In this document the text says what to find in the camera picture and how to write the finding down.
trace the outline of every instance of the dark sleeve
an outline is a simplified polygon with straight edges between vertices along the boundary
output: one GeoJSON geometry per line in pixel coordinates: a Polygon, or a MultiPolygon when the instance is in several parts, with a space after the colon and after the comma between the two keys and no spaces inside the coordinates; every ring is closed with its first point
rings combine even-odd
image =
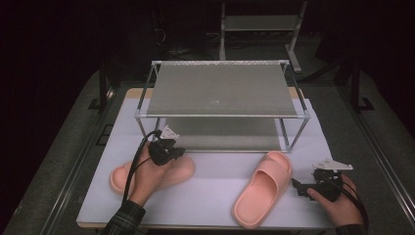
{"type": "Polygon", "coordinates": [[[337,235],[367,235],[366,228],[361,224],[349,224],[336,228],[337,235]]]}
{"type": "Polygon", "coordinates": [[[131,201],[125,201],[110,219],[101,235],[132,235],[138,231],[146,210],[131,201]]]}

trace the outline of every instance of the slide sandal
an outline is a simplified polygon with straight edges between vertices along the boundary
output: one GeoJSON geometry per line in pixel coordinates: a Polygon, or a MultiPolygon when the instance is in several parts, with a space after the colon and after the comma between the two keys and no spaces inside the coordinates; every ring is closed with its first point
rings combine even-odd
{"type": "MultiPolygon", "coordinates": [[[[110,186],[119,195],[124,194],[125,183],[127,181],[128,172],[131,169],[132,161],[128,162],[120,167],[117,167],[111,172],[110,175],[110,186]]],[[[182,156],[178,158],[172,168],[165,174],[162,179],[161,185],[158,190],[178,184],[186,179],[190,178],[195,172],[195,166],[193,161],[188,156],[182,156]]],[[[134,185],[134,176],[131,178],[131,184],[129,187],[128,195],[131,194],[134,185]]]]}
{"type": "Polygon", "coordinates": [[[287,190],[291,176],[291,162],[287,156],[278,151],[267,153],[234,205],[235,220],[245,228],[260,226],[287,190]]]}

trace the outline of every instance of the floor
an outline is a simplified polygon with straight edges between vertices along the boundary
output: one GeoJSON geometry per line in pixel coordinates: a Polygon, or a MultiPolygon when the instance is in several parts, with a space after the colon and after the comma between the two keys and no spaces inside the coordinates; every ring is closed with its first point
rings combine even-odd
{"type": "MultiPolygon", "coordinates": [[[[274,35],[269,40],[227,49],[227,60],[287,59],[284,43],[289,35],[274,35]]],[[[303,35],[296,46],[302,73],[298,81],[326,66],[314,57],[319,36],[303,35]]],[[[180,60],[217,60],[217,47],[203,54],[181,55],[180,60]]],[[[370,234],[415,234],[413,215],[404,211],[405,199],[415,195],[412,172],[415,171],[415,140],[383,100],[373,80],[361,74],[360,97],[367,98],[375,110],[355,113],[348,104],[348,86],[339,88],[332,82],[331,70],[312,82],[300,82],[306,97],[316,104],[316,111],[329,141],[333,158],[353,162],[359,193],[369,211],[370,234]]],[[[41,168],[27,189],[20,209],[4,234],[95,234],[95,229],[80,228],[75,220],[89,183],[105,149],[106,133],[111,132],[125,82],[109,93],[109,105],[98,114],[88,109],[99,98],[98,74],[84,86],[41,168]]],[[[228,231],[159,231],[149,234],[226,234],[228,231]]],[[[334,234],[333,230],[310,231],[232,231],[232,234],[334,234]]]]}

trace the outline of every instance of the human hand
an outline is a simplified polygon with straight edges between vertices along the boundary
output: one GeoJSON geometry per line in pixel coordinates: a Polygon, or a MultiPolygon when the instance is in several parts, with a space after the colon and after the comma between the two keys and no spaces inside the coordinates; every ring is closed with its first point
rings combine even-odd
{"type": "MultiPolygon", "coordinates": [[[[342,174],[342,180],[350,185],[352,189],[346,184],[343,187],[356,198],[353,192],[353,190],[356,191],[356,186],[351,179],[342,174]]],[[[363,218],[359,209],[345,194],[342,193],[339,199],[332,203],[314,189],[308,188],[307,193],[326,210],[336,227],[348,224],[363,224],[363,218]]]]}
{"type": "Polygon", "coordinates": [[[129,200],[143,207],[161,184],[165,173],[172,167],[173,161],[169,161],[164,165],[153,163],[150,159],[149,142],[147,142],[137,165],[140,163],[142,164],[134,174],[134,188],[129,200]]]}

